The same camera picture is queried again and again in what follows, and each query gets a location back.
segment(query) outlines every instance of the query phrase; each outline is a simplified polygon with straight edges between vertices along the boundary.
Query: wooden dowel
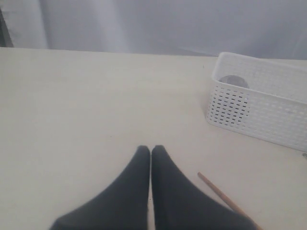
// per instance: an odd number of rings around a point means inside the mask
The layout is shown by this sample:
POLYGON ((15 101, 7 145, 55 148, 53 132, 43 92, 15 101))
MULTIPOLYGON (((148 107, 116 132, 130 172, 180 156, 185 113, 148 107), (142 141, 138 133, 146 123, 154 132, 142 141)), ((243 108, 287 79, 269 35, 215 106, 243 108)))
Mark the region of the wooden dowel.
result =
POLYGON ((263 230, 258 224, 256 224, 252 218, 250 218, 242 209, 239 208, 228 196, 226 196, 220 189, 218 189, 211 181, 209 181, 203 174, 200 172, 197 173, 198 177, 201 178, 232 210, 235 212, 249 218, 253 224, 256 226, 257 230, 263 230))

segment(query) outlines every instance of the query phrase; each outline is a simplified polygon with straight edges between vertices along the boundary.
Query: white curtain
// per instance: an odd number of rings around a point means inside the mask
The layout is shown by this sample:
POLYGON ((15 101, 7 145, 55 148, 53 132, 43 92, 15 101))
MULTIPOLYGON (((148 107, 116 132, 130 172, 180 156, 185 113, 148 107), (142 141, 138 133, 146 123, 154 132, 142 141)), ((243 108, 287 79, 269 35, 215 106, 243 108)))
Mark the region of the white curtain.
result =
POLYGON ((306 0, 0 0, 15 47, 307 59, 306 0))

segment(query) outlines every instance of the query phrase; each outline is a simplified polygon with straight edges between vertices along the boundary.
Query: white basket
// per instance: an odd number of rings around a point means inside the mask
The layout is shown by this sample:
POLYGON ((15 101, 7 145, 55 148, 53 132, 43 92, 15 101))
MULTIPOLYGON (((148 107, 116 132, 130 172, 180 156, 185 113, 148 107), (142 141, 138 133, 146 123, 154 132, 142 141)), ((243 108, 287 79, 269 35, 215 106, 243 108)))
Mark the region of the white basket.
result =
POLYGON ((307 70, 221 53, 212 78, 210 124, 307 151, 307 70), (229 75, 243 78, 241 87, 220 82, 229 75))

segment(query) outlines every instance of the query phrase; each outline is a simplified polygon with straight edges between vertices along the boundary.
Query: perforated basket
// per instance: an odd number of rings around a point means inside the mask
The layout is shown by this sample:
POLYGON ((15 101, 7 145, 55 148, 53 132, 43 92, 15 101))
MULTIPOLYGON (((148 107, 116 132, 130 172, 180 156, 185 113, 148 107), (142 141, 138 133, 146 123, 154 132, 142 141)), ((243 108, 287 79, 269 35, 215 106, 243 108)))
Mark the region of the perforated basket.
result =
POLYGON ((210 124, 307 151, 306 69, 221 53, 212 78, 210 124))

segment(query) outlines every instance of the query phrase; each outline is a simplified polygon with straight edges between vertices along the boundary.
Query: white table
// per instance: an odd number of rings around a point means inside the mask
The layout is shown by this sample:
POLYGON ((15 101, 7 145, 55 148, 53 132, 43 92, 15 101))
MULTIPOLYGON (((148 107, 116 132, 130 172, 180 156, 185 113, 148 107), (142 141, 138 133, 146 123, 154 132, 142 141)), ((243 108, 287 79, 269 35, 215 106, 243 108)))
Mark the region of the white table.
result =
POLYGON ((302 153, 206 122, 215 62, 1 48, 0 229, 47 230, 104 190, 140 144, 165 145, 196 186, 220 202, 201 171, 265 230, 306 229, 302 153))

